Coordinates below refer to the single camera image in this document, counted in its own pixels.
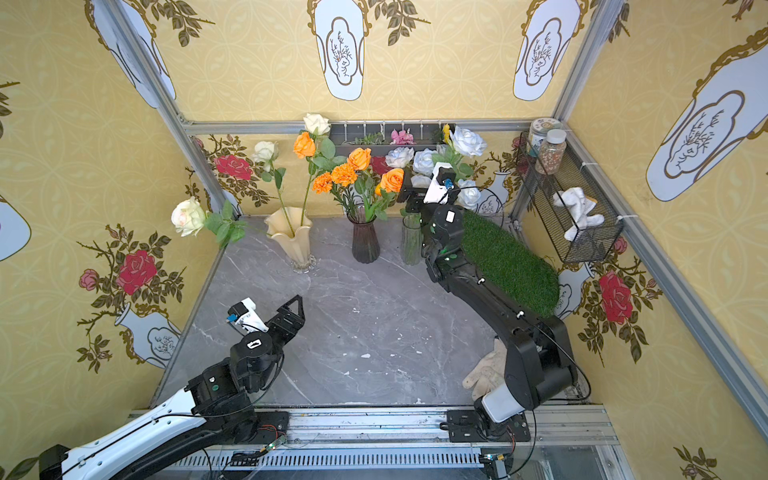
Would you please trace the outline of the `pale blue white rose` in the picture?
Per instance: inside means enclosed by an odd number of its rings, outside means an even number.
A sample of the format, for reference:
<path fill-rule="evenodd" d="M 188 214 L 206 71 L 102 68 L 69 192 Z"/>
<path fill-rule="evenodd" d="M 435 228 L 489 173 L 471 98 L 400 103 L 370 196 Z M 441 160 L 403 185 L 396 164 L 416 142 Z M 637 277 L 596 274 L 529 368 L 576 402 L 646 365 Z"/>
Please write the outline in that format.
<path fill-rule="evenodd" d="M 413 172 L 418 175 L 431 177 L 435 165 L 433 160 L 434 154 L 435 151 L 431 149 L 416 152 L 412 163 Z"/>

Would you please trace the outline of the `orange rose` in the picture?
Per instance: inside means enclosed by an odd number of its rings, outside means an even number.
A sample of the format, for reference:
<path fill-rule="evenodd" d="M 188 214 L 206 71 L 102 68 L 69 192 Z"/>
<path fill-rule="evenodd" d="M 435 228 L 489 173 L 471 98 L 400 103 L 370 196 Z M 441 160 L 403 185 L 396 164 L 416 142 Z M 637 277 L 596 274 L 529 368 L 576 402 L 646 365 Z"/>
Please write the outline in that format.
<path fill-rule="evenodd" d="M 354 173 L 351 184 L 353 202 L 362 203 L 373 185 L 371 150 L 369 148 L 353 150 L 347 158 L 347 163 L 351 166 Z"/>
<path fill-rule="evenodd" d="M 387 217 L 386 210 L 396 203 L 401 192 L 405 177 L 402 168 L 395 168 L 386 172 L 379 184 L 374 189 L 372 215 L 376 219 L 384 220 Z"/>
<path fill-rule="evenodd" d="M 299 159 L 307 162 L 309 180 L 305 189 L 302 209 L 307 212 L 309 191 L 313 182 L 320 176 L 330 174 L 337 166 L 346 162 L 344 156 L 336 152 L 336 144 L 327 136 L 311 134 L 302 130 L 294 142 L 293 151 Z"/>

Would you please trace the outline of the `orange marigold flower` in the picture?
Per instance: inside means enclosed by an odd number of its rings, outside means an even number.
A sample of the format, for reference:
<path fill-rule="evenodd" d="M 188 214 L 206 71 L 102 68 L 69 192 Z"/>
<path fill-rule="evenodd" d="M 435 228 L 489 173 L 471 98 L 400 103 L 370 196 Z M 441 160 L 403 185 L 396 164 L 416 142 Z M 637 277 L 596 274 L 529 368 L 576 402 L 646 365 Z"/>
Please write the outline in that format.
<path fill-rule="evenodd" d="M 334 181 L 330 172 L 324 172 L 317 176 L 311 185 L 311 189 L 318 194 L 329 193 L 334 186 Z"/>

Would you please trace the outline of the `cream white rose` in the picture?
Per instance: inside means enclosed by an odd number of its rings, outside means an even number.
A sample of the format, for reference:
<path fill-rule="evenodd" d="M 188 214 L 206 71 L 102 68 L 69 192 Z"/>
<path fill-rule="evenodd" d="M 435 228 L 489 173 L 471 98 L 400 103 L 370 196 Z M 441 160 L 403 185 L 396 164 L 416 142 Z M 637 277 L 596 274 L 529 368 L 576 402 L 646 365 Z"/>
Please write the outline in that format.
<path fill-rule="evenodd" d="M 180 202 L 171 213 L 171 223 L 181 237 L 196 236 L 210 231 L 220 249 L 244 239 L 249 229 L 244 220 L 236 218 L 231 203 L 225 202 L 220 212 L 207 211 L 195 198 Z"/>
<path fill-rule="evenodd" d="M 303 123 L 302 130 L 311 134 L 327 135 L 330 138 L 331 123 L 321 114 L 308 113 L 304 116 Z"/>
<path fill-rule="evenodd" d="M 255 166 L 260 170 L 259 178 L 265 182 L 274 184 L 286 225 L 290 235 L 294 236 L 295 230 L 282 196 L 282 185 L 286 170 L 275 166 L 278 157 L 279 147 L 276 142 L 261 141 L 254 146 L 252 160 L 254 161 Z"/>

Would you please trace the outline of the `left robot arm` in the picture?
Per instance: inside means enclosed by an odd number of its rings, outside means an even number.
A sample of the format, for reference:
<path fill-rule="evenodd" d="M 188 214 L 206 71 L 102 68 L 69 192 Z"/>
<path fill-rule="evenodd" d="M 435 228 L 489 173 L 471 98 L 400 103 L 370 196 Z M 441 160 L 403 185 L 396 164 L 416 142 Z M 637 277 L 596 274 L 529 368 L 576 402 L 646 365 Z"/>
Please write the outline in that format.
<path fill-rule="evenodd" d="M 241 338 L 227 357 L 154 409 L 80 447 L 55 445 L 39 459 L 42 479 L 146 479 L 215 445 L 262 441 L 264 456 L 287 440 L 288 414 L 259 414 L 256 402 L 281 373 L 285 346 L 304 326 L 296 295 L 259 323 L 249 302 L 228 311 Z"/>

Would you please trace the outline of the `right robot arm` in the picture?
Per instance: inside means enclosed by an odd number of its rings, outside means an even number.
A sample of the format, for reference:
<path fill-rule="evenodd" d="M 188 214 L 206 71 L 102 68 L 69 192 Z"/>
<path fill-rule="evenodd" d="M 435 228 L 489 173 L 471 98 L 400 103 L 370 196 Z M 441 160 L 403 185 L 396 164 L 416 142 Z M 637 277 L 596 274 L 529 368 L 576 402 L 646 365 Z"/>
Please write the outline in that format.
<path fill-rule="evenodd" d="M 486 422 L 497 425 L 576 385 L 579 371 L 564 322 L 520 306 L 466 256 L 468 211 L 455 203 L 458 196 L 456 173 L 439 163 L 427 188 L 405 173 L 398 200 L 406 212 L 421 215 L 421 252 L 431 280 L 468 304 L 506 348 L 501 384 L 476 401 Z"/>

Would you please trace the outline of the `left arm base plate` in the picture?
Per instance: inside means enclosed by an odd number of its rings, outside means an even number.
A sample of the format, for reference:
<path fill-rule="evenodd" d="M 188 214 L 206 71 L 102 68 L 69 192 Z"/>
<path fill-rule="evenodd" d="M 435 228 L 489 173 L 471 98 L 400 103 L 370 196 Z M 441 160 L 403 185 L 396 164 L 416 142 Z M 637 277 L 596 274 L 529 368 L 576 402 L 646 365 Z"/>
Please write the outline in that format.
<path fill-rule="evenodd" d="M 289 421 L 290 414 L 285 410 L 256 412 L 239 443 L 266 446 L 286 435 Z"/>

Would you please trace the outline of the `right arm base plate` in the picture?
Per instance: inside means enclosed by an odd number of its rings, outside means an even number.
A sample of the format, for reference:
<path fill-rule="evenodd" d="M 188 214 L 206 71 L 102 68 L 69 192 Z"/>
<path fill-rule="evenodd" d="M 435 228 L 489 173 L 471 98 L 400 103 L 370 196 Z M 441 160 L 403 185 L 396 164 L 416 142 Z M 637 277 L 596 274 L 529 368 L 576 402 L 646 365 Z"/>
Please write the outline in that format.
<path fill-rule="evenodd" d="M 523 414 L 495 423 L 487 414 L 477 410 L 449 410 L 439 428 L 448 433 L 453 443 L 512 443 L 531 440 L 529 424 Z"/>

